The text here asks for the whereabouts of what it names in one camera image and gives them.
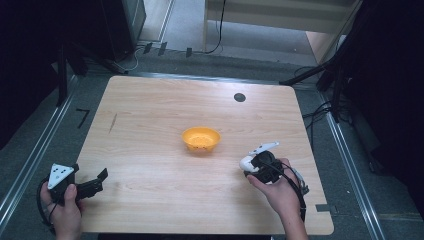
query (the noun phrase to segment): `orange bowl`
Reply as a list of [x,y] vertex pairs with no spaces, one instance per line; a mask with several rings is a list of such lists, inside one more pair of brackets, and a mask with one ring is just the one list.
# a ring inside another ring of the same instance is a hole
[[208,127],[189,128],[183,132],[182,137],[190,151],[200,149],[210,152],[221,140],[221,135]]

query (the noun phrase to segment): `hand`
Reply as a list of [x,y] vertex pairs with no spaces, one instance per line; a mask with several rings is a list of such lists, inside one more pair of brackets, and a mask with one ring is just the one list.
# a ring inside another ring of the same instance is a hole
[[[288,159],[278,159],[282,163],[290,167]],[[284,174],[291,178],[297,184],[294,173],[283,165]],[[264,184],[256,177],[248,175],[247,179],[250,184],[259,189],[268,199],[271,207],[280,216],[287,239],[307,239],[305,225],[300,218],[300,202],[299,199],[285,178],[280,178],[274,184]]]
[[41,200],[47,205],[49,213],[53,211],[51,221],[56,231],[56,239],[80,239],[81,212],[75,203],[75,197],[77,196],[76,186],[70,184],[66,189],[64,206],[52,203],[50,192],[47,189],[47,182],[43,184],[40,195]]

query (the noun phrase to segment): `person's right hand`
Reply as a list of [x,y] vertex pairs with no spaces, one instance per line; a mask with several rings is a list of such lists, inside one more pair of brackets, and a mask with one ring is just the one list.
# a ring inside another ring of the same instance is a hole
[[[278,160],[290,167],[288,159],[283,158]],[[287,169],[284,164],[284,174],[297,184],[298,182],[294,173]],[[252,175],[247,175],[247,179],[266,196],[271,207],[278,213],[283,223],[287,239],[308,238],[305,225],[300,217],[299,199],[285,178],[280,178],[274,184],[264,184]]]

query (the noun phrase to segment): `white vr controller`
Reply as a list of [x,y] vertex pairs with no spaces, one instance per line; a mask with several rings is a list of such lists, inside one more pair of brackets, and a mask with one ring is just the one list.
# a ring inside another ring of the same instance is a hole
[[265,152],[275,146],[280,145],[280,142],[272,142],[272,143],[264,143],[261,144],[258,148],[256,148],[255,150],[249,152],[249,155],[247,155],[246,157],[244,157],[241,161],[240,161],[240,168],[246,172],[257,172],[259,171],[258,167],[254,167],[252,165],[252,160],[253,158],[255,158],[255,155],[261,153],[261,152]]

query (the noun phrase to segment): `wooden table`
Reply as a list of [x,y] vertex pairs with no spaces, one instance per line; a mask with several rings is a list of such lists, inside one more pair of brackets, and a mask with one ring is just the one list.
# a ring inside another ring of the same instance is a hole
[[[246,96],[244,102],[234,99]],[[218,130],[210,153],[192,153],[181,134]],[[85,232],[281,234],[277,214],[245,179],[239,161],[261,143],[287,157],[310,192],[309,234],[333,232],[315,160],[291,87],[142,77],[111,78],[78,158],[76,182],[107,167],[104,190],[85,199]]]

